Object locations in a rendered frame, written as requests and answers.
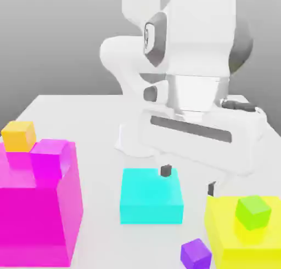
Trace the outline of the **large cyan box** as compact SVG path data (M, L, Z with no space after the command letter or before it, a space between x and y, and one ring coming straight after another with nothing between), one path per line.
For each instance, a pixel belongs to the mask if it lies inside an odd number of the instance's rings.
M156 168L125 168L120 195L121 224L181 224L184 201L177 169L163 177Z

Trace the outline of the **small orange cube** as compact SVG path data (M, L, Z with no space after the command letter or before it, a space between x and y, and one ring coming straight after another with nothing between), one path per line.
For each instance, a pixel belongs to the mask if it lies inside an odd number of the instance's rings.
M1 134L7 152L30 152L36 143L32 121L10 121Z

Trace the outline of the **large magenta box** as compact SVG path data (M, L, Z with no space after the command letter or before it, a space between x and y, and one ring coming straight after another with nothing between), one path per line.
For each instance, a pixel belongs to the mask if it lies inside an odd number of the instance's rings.
M0 144L0 267L68 267L82 216L76 145L61 179L37 179L30 152Z

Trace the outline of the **large yellow box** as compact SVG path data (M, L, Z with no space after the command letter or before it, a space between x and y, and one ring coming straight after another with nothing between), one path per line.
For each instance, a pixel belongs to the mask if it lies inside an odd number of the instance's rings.
M207 196L205 228L216 269L281 269L281 199L263 196L272 208L267 227L248 231L236 218L237 196Z

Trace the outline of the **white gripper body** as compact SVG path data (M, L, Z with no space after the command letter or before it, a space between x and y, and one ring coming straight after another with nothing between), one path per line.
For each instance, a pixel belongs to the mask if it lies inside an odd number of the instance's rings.
M262 110L246 112L215 107L192 123L147 113L142 141L161 152L246 175L254 169L254 152L267 128Z

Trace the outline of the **small purple cube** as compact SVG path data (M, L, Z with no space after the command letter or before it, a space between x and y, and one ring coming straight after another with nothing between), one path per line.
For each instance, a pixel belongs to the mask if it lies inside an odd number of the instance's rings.
M200 238L181 246L181 262L186 269L210 269L212 253Z

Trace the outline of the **small magenta cube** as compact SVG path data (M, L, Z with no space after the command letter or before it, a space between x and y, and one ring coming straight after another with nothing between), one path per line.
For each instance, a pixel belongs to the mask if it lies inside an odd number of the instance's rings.
M71 167L71 144L67 140L42 139L30 151L37 179L61 179Z

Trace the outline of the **small green cube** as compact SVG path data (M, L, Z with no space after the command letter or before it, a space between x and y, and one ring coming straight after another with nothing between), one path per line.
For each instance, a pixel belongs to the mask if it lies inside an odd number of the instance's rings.
M235 215L249 231L265 228L271 217L272 208L260 196L238 199Z

